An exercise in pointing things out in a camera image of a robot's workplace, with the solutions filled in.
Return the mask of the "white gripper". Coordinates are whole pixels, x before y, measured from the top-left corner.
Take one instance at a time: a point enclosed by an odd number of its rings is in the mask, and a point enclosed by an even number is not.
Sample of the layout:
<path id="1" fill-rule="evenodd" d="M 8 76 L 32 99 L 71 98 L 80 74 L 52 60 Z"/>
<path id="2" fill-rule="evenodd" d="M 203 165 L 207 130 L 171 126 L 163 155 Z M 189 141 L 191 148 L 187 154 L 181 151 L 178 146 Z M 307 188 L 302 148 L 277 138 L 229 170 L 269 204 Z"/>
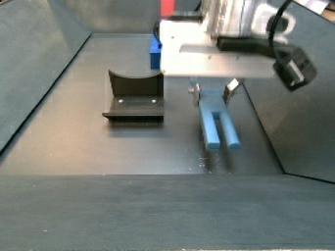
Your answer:
<path id="1" fill-rule="evenodd" d="M 194 22 L 161 22 L 162 62 L 166 76 L 235 77 L 226 85 L 225 101 L 230 103 L 239 87 L 238 78 L 271 78 L 274 60 L 261 55 L 222 52 L 201 24 Z M 194 106 L 199 106 L 201 84 L 190 79 L 189 93 Z"/>

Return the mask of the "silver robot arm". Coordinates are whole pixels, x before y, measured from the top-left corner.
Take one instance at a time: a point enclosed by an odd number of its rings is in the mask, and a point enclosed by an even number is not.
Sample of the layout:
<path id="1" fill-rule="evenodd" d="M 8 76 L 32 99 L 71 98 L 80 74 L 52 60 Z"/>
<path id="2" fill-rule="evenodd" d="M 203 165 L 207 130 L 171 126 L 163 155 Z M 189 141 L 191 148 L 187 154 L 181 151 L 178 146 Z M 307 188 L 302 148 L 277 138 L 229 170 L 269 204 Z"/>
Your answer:
<path id="1" fill-rule="evenodd" d="M 202 0 L 198 12 L 161 21 L 161 70 L 167 76 L 191 78 L 195 101 L 205 91 L 201 77 L 274 76 L 267 26 L 277 12 L 267 0 Z"/>

